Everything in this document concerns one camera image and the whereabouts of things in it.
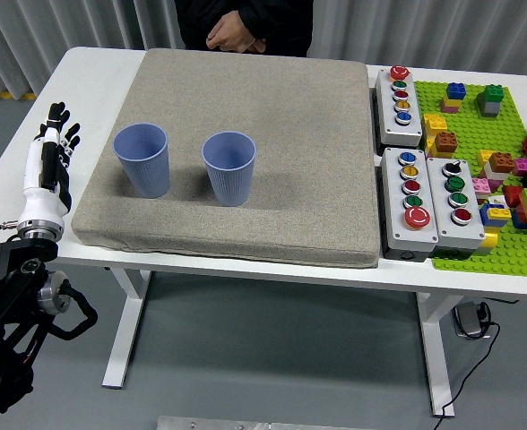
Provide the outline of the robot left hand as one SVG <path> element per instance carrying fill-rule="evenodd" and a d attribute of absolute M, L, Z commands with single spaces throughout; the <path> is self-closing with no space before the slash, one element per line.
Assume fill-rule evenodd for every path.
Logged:
<path fill-rule="evenodd" d="M 23 179 L 25 207 L 19 222 L 47 221 L 62 226 L 71 210 L 69 167 L 81 138 L 80 125 L 65 130 L 70 112 L 64 102 L 50 106 L 48 118 L 28 149 Z"/>

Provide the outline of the person's left hand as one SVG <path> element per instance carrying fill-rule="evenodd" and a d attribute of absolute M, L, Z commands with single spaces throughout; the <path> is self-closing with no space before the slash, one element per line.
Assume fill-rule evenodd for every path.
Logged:
<path fill-rule="evenodd" d="M 210 31 L 206 45 L 225 52 L 244 53 L 255 43 L 255 38 L 242 22 L 237 10 L 223 15 Z"/>

